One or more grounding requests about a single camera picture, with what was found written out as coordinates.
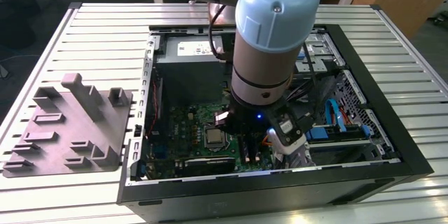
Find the white table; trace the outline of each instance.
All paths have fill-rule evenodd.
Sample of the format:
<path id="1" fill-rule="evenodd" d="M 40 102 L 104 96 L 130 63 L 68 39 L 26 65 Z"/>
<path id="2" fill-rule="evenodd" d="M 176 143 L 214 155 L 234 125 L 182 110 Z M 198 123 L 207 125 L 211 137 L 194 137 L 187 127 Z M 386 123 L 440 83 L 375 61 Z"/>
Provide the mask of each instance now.
<path id="1" fill-rule="evenodd" d="M 86 85 L 132 89 L 138 100 L 148 25 L 208 24 L 207 16 L 206 5 L 187 4 L 83 4 L 70 9 L 0 126 L 0 169 L 27 125 L 22 120 L 31 118 L 38 86 L 54 85 L 51 81 L 75 71 Z M 355 205 L 200 223 L 440 223 L 448 218 L 448 104 L 440 103 L 448 102 L 447 85 L 382 11 L 323 5 L 316 22 L 342 26 L 435 173 Z M 0 176 L 0 223 L 142 223 L 127 207 L 115 204 L 119 179 L 120 170 Z"/>

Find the black cable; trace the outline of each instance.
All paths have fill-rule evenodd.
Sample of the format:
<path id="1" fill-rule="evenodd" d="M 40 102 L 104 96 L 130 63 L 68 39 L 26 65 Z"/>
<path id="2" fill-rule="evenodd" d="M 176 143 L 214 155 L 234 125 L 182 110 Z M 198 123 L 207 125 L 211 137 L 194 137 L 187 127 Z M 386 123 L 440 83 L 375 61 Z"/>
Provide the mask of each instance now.
<path id="1" fill-rule="evenodd" d="M 310 72 L 311 72 L 311 79 L 314 80 L 315 87 L 318 87 L 318 79 L 316 79 L 316 73 L 315 73 L 314 63 L 311 61 L 310 52 L 308 52 L 308 48 L 307 48 L 306 42 L 303 43 L 303 51 L 306 53 L 306 57 L 307 57 L 307 61 L 308 61 L 308 67 L 310 67 Z"/>
<path id="2" fill-rule="evenodd" d="M 291 100 L 296 100 L 299 98 L 303 98 L 311 91 L 311 89 L 314 88 L 314 84 L 311 82 L 308 82 L 307 86 L 303 87 L 302 91 L 298 92 L 295 95 L 292 95 L 287 101 Z"/>
<path id="3" fill-rule="evenodd" d="M 222 5 L 222 7 L 219 8 L 219 10 L 218 10 L 218 12 L 216 12 L 216 14 L 212 18 L 212 21 L 210 21 L 210 26 L 208 26 L 208 43 L 211 44 L 211 50 L 212 50 L 212 53 L 214 53 L 216 58 L 219 58 L 219 53 L 218 53 L 215 45 L 214 45 L 212 30 L 214 30 L 214 24 L 218 20 L 219 15 L 222 14 L 224 8 L 226 8 L 226 5 Z"/>
<path id="4" fill-rule="evenodd" d="M 304 87 L 311 83 L 311 81 L 306 81 L 299 87 L 296 87 L 292 92 L 290 93 L 290 95 L 287 96 L 287 101 L 290 101 L 292 99 L 292 97 L 296 95 L 296 93 L 299 92 L 299 90 L 303 90 Z"/>

